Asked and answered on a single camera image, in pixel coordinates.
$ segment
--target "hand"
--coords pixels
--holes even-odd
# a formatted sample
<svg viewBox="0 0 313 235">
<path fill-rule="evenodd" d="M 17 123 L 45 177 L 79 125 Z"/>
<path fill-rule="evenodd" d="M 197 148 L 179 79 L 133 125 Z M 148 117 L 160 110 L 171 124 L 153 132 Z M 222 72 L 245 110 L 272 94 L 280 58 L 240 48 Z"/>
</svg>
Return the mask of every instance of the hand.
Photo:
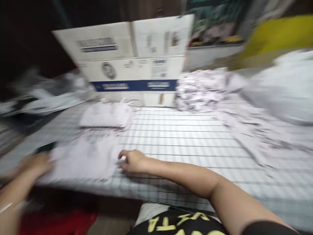
<svg viewBox="0 0 313 235">
<path fill-rule="evenodd" d="M 129 173 L 145 173 L 148 168 L 148 158 L 139 150 L 122 150 L 118 155 L 118 159 L 121 159 L 123 156 L 126 156 L 126 161 L 119 165 L 120 168 L 125 172 Z"/>
<path fill-rule="evenodd" d="M 30 155 L 23 159 L 19 165 L 18 173 L 31 172 L 37 177 L 49 172 L 54 165 L 54 162 L 49 162 L 49 153 L 41 152 Z"/>
</svg>

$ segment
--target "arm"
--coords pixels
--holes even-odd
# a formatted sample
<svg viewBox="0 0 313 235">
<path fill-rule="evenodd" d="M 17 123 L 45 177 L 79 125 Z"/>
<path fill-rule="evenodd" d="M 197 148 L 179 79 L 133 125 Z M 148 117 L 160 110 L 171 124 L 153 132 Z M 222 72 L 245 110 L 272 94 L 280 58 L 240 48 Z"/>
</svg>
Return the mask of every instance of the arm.
<svg viewBox="0 0 313 235">
<path fill-rule="evenodd" d="M 123 150 L 119 158 L 122 156 L 126 156 L 126 162 L 120 165 L 124 171 L 162 177 L 208 199 L 231 235 L 240 235 L 247 225 L 257 220 L 273 221 L 291 228 L 237 185 L 209 169 L 148 158 L 138 150 Z"/>
<path fill-rule="evenodd" d="M 25 200 L 36 179 L 49 171 L 52 163 L 48 154 L 39 153 L 27 158 L 17 177 L 0 194 L 0 234 L 18 234 L 21 217 L 20 203 Z"/>
</svg>

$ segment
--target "black shirt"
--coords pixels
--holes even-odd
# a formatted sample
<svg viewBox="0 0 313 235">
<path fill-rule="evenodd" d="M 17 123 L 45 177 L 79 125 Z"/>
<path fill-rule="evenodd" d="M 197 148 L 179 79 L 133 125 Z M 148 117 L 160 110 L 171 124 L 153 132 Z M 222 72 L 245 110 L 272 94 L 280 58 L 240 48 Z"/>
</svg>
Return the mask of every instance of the black shirt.
<svg viewBox="0 0 313 235">
<path fill-rule="evenodd" d="M 166 211 L 137 225 L 128 235 L 228 235 L 224 226 L 202 213 L 180 210 Z M 258 221 L 248 225 L 242 235 L 298 235 L 294 230 L 270 221 Z"/>
</svg>

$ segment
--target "person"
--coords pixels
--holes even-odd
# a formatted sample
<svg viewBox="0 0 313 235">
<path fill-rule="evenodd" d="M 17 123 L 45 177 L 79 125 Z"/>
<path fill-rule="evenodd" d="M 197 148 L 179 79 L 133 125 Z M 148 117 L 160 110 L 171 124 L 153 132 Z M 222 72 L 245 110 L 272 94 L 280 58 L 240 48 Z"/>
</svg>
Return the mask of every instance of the person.
<svg viewBox="0 0 313 235">
<path fill-rule="evenodd" d="M 149 174 L 175 182 L 195 195 L 210 201 L 221 223 L 203 212 L 165 211 L 134 227 L 128 235 L 252 235 L 299 234 L 280 217 L 221 175 L 192 164 L 165 162 L 145 156 L 138 150 L 122 150 L 119 165 L 124 172 Z M 0 234 L 18 232 L 22 202 L 35 180 L 48 172 L 53 163 L 47 153 L 27 158 L 18 169 L 17 177 L 0 195 Z"/>
</svg>

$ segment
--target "white checkered surface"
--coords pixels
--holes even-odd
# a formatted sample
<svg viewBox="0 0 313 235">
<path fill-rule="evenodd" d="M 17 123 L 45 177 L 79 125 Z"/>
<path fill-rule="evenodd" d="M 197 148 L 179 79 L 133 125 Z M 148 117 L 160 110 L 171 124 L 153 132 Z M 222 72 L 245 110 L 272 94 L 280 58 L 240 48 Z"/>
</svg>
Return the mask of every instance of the white checkered surface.
<svg viewBox="0 0 313 235">
<path fill-rule="evenodd" d="M 74 139 L 80 134 L 78 122 L 88 105 L 84 103 L 65 110 L 27 137 L 0 161 L 0 174 L 15 167 L 20 159 L 42 145 Z M 149 157 L 191 163 L 217 172 L 295 228 L 313 231 L 312 158 L 279 156 L 277 161 L 285 167 L 263 168 L 214 115 L 170 108 L 141 108 L 135 113 L 130 129 L 119 138 L 124 149 L 138 149 Z M 175 183 L 148 175 L 125 176 L 120 169 L 116 169 L 108 181 L 73 179 L 54 182 L 51 186 L 213 210 L 207 200 Z"/>
</svg>

